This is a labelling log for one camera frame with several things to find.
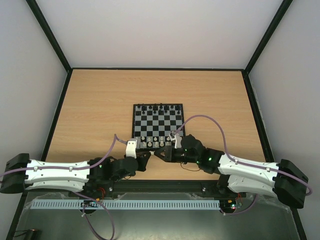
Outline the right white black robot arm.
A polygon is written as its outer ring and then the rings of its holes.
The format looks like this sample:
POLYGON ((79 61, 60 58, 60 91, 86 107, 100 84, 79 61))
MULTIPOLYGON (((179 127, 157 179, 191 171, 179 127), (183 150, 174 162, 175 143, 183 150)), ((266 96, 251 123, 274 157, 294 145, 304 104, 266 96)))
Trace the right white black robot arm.
POLYGON ((253 193, 278 199, 291 208, 302 209, 307 195, 308 177, 291 161, 257 162, 207 148, 191 134, 180 147, 166 145, 155 156, 167 163, 194 163, 207 174, 218 174, 218 191, 253 193))

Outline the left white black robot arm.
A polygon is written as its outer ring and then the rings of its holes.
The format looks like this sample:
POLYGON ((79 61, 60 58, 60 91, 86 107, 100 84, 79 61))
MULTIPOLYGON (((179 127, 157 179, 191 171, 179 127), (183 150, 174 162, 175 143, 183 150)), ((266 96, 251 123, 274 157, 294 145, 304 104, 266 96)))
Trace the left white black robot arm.
POLYGON ((136 157, 116 159, 108 156, 75 163, 50 163, 30 159, 20 153, 6 163, 1 175, 0 192, 18 194, 36 189, 63 190, 92 198, 110 196, 114 184, 146 171, 151 152, 139 152, 136 157))

